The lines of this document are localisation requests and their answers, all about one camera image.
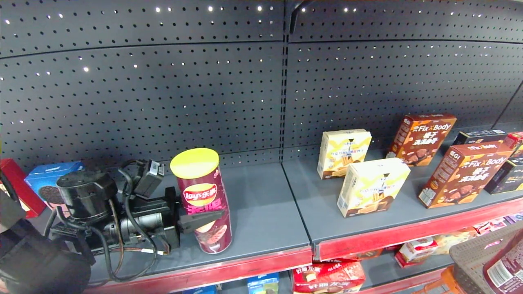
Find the yellow lid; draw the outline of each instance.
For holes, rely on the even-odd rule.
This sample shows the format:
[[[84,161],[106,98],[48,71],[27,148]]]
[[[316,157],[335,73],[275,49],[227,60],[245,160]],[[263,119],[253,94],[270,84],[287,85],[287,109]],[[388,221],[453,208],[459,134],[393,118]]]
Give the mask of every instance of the yellow lid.
[[[212,173],[220,157],[209,148],[194,148],[181,152],[170,161],[170,170],[178,178],[194,179]]]

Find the gray shelf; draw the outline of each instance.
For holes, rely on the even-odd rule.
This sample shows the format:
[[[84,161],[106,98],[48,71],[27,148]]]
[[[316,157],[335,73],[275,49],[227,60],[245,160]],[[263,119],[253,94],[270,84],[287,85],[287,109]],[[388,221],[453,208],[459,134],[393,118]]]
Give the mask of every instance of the gray shelf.
[[[401,268],[394,259],[394,253],[385,253],[376,258],[361,261],[367,279],[361,287],[369,289],[391,282],[421,275],[453,264],[450,255],[433,255],[424,263]]]
[[[343,178],[321,180],[316,172],[317,158],[298,158],[283,162],[305,227],[313,242],[379,231],[410,223],[473,210],[523,196],[522,191],[490,195],[482,191],[471,203],[427,209],[417,199],[422,186],[441,161],[445,146],[428,166],[412,167],[407,181],[388,211],[344,218],[336,206]],[[371,150],[366,161],[384,158],[384,150]]]
[[[300,215],[292,198],[285,175],[278,163],[261,164],[222,169],[227,191],[233,241],[224,252],[210,255],[204,253],[194,234],[181,236],[181,247],[168,256],[159,257],[148,274],[158,274],[196,266],[230,261],[233,259],[273,253],[309,245]],[[164,177],[156,194],[160,196],[165,187],[176,186],[173,175]],[[33,221],[43,230],[49,211]],[[118,253],[111,254],[113,266]],[[143,253],[125,253],[120,277],[139,272],[148,264],[151,256]],[[92,267],[91,281],[108,278],[103,255],[96,257]]]
[[[248,294],[247,279],[232,281],[222,284],[222,291],[220,294]],[[289,271],[280,272],[280,280],[278,282],[278,294],[291,294],[292,285],[289,276]]]

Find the snack box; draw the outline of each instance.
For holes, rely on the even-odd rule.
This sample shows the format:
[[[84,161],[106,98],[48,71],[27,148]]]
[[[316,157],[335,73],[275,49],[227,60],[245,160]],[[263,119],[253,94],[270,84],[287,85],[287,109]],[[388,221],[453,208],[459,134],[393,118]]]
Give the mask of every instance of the snack box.
[[[278,294],[279,273],[250,277],[247,279],[249,294]]]
[[[523,190],[523,158],[509,158],[485,186],[490,194],[519,190]]]
[[[418,198],[428,208],[471,202],[511,153],[500,142],[451,146]]]
[[[463,145],[472,143],[503,141],[507,133],[502,130],[483,130],[474,132],[459,132],[452,145]]]
[[[217,294],[216,285],[184,290],[182,294]]]
[[[476,229],[473,227],[468,227],[459,231],[433,236],[432,238],[438,244],[438,248],[436,248],[433,254],[449,254],[449,250],[452,246],[461,242],[468,241],[472,238],[475,238],[476,236],[477,232]]]
[[[292,270],[292,291],[299,293],[353,293],[365,282],[359,262],[317,263]]]
[[[523,157],[523,132],[508,134],[503,143],[514,151],[510,157]]]
[[[399,158],[350,164],[338,197],[339,210],[344,217],[387,210],[410,172]]]
[[[409,166],[428,165],[455,122],[451,114],[406,115],[386,157]]]
[[[427,237],[403,244],[394,258],[401,267],[407,267],[424,262],[437,249],[438,243],[432,237]]]
[[[39,165],[27,175],[25,182],[50,209],[61,206],[64,215],[67,217],[69,210],[56,187],[56,181],[63,175],[81,169],[84,169],[84,164],[81,161]]]
[[[1,173],[7,178],[11,183],[13,190],[18,195],[20,200],[20,205],[26,212],[26,218],[35,218],[39,216],[43,210],[46,208],[46,205],[43,203],[35,192],[24,182],[26,174],[18,166],[18,164],[10,158],[2,159],[0,162]],[[0,189],[3,190],[6,194],[9,195],[5,184],[0,181]]]
[[[317,167],[320,178],[344,177],[350,163],[365,160],[371,139],[364,129],[323,132]]]

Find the gray basket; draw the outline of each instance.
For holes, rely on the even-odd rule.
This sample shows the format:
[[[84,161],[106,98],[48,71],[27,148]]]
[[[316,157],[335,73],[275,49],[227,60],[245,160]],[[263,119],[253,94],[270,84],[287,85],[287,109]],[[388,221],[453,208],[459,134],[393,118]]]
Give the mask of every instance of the gray basket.
[[[483,265],[494,257],[521,229],[523,229],[523,221],[450,248],[450,257],[455,262],[452,274],[465,292],[469,294],[494,294],[483,277]],[[498,240],[502,240],[502,242],[485,249],[487,245]]]

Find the red chip can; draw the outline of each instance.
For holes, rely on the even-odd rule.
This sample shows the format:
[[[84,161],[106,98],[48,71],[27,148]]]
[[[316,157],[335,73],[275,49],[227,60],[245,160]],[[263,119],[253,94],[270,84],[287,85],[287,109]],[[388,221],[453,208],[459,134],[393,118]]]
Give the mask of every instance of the red chip can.
[[[201,249],[209,254],[222,252],[232,242],[229,203],[219,162],[218,153],[208,148],[183,151],[170,162],[187,214],[225,210],[221,218],[195,230]]]

